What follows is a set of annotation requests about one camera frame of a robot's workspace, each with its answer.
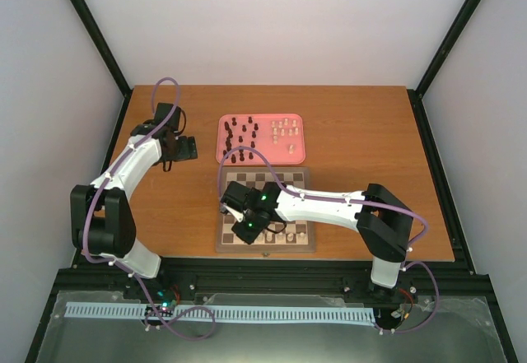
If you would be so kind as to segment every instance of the light chessboard square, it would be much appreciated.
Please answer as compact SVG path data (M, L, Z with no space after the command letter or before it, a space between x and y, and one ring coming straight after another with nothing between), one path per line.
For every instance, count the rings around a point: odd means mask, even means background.
M284 184L309 188L309 171L306 167L275 168L277 177ZM250 188L262 189L266 182L274 181L266 167L225 167L222 170L222 192L236 181ZM272 222L269 229L278 234L263 231L256 241L248 245L240 240L231 228L235 218L219 214L216 251L219 253L310 253L315 251L315 227L311 221L291 221L284 228L282 223Z

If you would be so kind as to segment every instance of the black metal frame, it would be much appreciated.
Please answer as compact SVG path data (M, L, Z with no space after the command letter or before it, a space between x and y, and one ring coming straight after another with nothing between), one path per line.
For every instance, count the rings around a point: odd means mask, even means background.
M441 159L422 103L423 96L480 1L465 0L417 89L408 90L408 98L413 109L455 255L453 263L429 263L431 270L434 272L442 295L482 296L487 299L506 358L510 362L515 362L518 360L501 316L490 279L488 276L474 273L469 247L459 223L458 214L445 177L445 171L441 165ZM84 0L71 0L71 2L124 96L123 107L119 113L105 158L104 170L110 163L132 90L129 88L119 69L119 65L110 52L108 44L100 33L86 2ZM185 300L200 300L203 296L214 293L243 292L342 296L346 301L353 301L352 293L343 292L344 285L347 285L350 280L362 279L365 272L371 269L371 262L309 260L168 258L164 259L164 264L166 265L166 272L171 279L175 279L180 286L182 298ZM410 272L403 274L401 278L403 281L412 282L423 295L432 294L433 292L428 275L422 269L413 268ZM155 280L147 281L146 284L153 291L159 287ZM144 296L138 289L137 284L123 272L102 264L89 264L77 251L72 266L58 271L26 363L36 361L57 294L60 291L85 290L123 291L130 298L144 300ZM368 301L367 299L362 301L366 305L380 307L377 302Z

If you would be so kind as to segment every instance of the pink tray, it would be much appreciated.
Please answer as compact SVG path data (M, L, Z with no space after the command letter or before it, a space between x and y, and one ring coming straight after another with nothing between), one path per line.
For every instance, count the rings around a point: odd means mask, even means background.
M249 123L249 117L252 118L253 123ZM232 118L236 118L236 126L233 125ZM300 164L305 159L304 124L298 114L225 114L220 118L217 130L216 160L218 162L223 158L223 151L226 150L226 139L229 135L225 129L225 122L229 123L229 128L233 134L231 138L233 148L238 146L250 147L251 142L254 142L254 149L262 153L273 165ZM253 138L252 133L255 124L258 124L258 131L255 131L256 138ZM242 143L238 141L240 136L243 139ZM236 163L233 164L229 158L225 164L262 165L264 163L258 156L254 155L254 158L250 159L249 153L244 152L244 161L240 161L240 154L237 152Z

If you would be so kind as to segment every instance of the gray wall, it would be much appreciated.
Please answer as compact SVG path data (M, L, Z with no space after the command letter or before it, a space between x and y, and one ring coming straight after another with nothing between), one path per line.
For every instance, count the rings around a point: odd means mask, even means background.
M463 0L87 0L132 84L414 87Z
M68 0L0 0L0 351L23 361L57 269L69 192L96 176L119 93Z
M527 0L483 0L425 105L469 247L527 361Z

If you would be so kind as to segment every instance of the brown tabletop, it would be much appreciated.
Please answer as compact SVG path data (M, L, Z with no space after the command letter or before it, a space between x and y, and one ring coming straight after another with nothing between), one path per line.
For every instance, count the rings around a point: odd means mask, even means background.
M152 86L136 86L114 158L132 129L152 116ZM296 113L304 120L310 189L355 191L383 184L428 219L428 235L414 245L412 259L454 260L431 181L421 139L401 86L182 86L180 106L188 117L185 135L195 136L198 159L174 163L164 173L152 167L131 199L138 238L163 256L263 258L262 254L218 254L215 158L218 120L224 114ZM174 100L163 86L157 102ZM422 226L415 221L413 235ZM371 259L354 231L317 223L316 252L271 254L269 258Z

